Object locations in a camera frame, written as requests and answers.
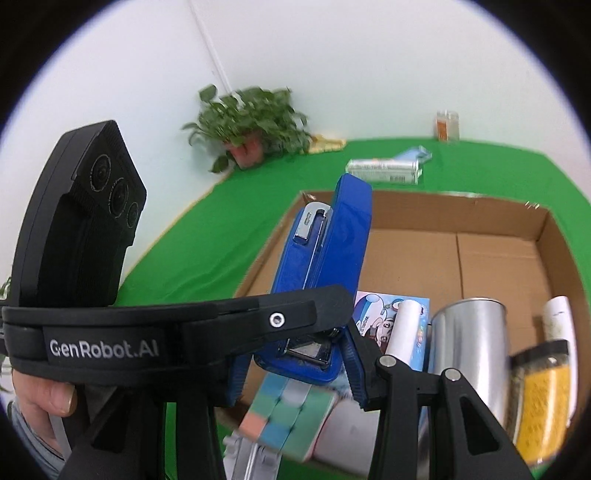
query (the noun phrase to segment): camera lens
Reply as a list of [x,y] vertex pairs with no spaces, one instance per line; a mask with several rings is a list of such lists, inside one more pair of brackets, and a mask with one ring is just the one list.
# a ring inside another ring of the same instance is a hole
[[111,175],[111,159],[107,155],[101,155],[95,160],[90,171],[90,186],[96,192],[105,188]]
[[109,209],[111,213],[118,217],[123,213],[127,197],[129,196],[129,186],[125,179],[119,179],[113,185],[111,190],[111,198],[109,199]]
[[137,203],[132,203],[129,207],[129,212],[127,212],[127,226],[129,228],[133,228],[135,226],[135,222],[138,221],[139,216],[139,207]]

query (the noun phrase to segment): cardboard box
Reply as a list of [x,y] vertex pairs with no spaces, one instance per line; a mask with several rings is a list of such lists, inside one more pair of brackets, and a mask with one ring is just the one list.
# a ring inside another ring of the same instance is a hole
[[[332,192],[296,198],[251,265],[236,296],[268,293],[296,213]],[[430,299],[430,311],[490,297],[507,307],[511,353],[543,341],[541,315],[554,296],[571,304],[579,352],[577,415],[591,387],[591,316],[573,257],[551,213],[529,203],[393,191],[374,192],[372,229],[359,289]],[[241,401],[265,372],[251,365]],[[235,412],[245,411],[244,405]]]

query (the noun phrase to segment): plant pot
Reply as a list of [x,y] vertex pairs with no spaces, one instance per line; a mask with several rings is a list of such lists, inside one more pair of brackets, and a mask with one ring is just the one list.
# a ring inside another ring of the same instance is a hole
[[260,133],[247,135],[244,143],[238,147],[235,147],[230,142],[225,143],[224,146],[232,154],[242,170],[251,168],[263,161],[264,152]]

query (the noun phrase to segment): gray sleeve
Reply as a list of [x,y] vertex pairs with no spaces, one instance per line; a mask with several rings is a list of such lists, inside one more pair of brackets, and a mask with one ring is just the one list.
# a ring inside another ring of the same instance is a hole
[[45,474],[51,480],[56,480],[64,466],[64,459],[56,450],[51,448],[31,430],[18,408],[18,400],[12,402],[8,410],[12,426],[25,448],[33,456]]

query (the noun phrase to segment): green tablecloth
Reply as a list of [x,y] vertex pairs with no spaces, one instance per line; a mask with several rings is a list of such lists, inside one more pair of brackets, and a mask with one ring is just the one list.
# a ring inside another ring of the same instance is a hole
[[[375,189],[474,192],[549,207],[569,242],[589,292],[591,206],[547,157],[500,145],[447,145],[425,138],[402,138],[352,141],[340,152],[282,158],[254,170],[234,172],[154,245],[125,280],[117,304],[231,297],[300,190],[332,190],[351,158],[392,157],[416,145],[433,153],[433,159],[424,165],[419,185],[377,183]],[[170,165],[174,168],[174,159]],[[169,419],[174,419],[173,408],[169,408]],[[220,428],[220,434],[227,433]],[[167,473],[176,478],[173,421],[167,422]],[[288,460],[282,461],[279,475],[281,480],[328,477],[346,478]]]

